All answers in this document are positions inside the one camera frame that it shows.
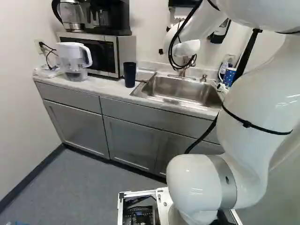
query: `blue cup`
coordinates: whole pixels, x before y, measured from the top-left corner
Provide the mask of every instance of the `blue cup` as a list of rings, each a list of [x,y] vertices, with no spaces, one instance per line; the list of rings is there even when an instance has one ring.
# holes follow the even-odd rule
[[[223,78],[223,84],[225,84],[227,87],[231,87],[235,74],[236,68],[227,68]]]

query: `baseboard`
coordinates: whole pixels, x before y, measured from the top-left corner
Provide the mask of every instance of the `baseboard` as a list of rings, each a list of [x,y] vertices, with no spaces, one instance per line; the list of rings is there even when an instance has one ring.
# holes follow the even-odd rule
[[[76,152],[78,154],[84,155],[86,157],[93,158],[93,159],[95,159],[97,161],[100,161],[100,162],[103,162],[103,163],[106,163],[106,164],[114,165],[114,166],[119,167],[121,169],[130,171],[130,172],[133,172],[133,173],[137,173],[137,174],[139,174],[141,176],[148,177],[148,178],[150,178],[152,180],[156,180],[158,182],[166,184],[166,179],[165,178],[159,177],[159,176],[154,175],[152,173],[149,173],[149,172],[146,172],[146,171],[142,171],[142,170],[139,170],[137,168],[134,168],[134,167],[131,167],[129,165],[125,165],[125,164],[122,164],[122,163],[119,163],[119,162],[116,162],[116,161],[112,161],[112,160],[109,160],[109,159],[102,158],[101,156],[98,156],[98,155],[92,154],[90,152],[86,152],[86,151],[80,150],[78,148],[75,148],[73,146],[69,146],[67,144],[66,144],[66,147],[69,150],[74,151],[74,152]]]
[[[61,144],[31,171],[12,191],[0,201],[0,213],[59,155],[66,147]]]

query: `microwave door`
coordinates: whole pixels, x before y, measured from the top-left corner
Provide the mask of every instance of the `microwave door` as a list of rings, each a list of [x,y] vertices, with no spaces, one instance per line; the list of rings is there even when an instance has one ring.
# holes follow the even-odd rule
[[[92,55],[93,64],[90,66],[89,72],[95,74],[101,74],[100,72],[107,72],[116,74],[116,62],[114,56],[114,43],[107,41],[96,41],[96,40],[86,40],[77,38],[61,37],[61,42],[78,42],[84,44],[90,49]]]

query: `cabinet door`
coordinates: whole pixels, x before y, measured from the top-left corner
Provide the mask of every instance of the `cabinet door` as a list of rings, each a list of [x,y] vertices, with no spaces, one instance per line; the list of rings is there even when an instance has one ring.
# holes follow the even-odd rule
[[[63,142],[109,158],[101,115],[44,100]]]
[[[171,159],[177,155],[184,154],[185,150],[195,141],[196,139],[193,138],[163,132],[155,165],[155,173],[165,176],[168,163]],[[222,153],[224,153],[224,150],[220,145],[205,141],[200,142],[190,152],[190,154],[203,155],[219,155]]]
[[[111,159],[153,173],[158,152],[159,131],[103,117]]]

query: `electric kettle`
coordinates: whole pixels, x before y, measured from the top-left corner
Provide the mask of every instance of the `electric kettle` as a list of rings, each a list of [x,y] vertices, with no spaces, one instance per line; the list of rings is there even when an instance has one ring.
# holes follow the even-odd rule
[[[60,68],[70,81],[81,82],[88,78],[85,68],[93,64],[90,49],[77,42],[57,43]]]
[[[82,32],[84,30],[84,13],[80,1],[52,0],[52,10],[66,31]]]

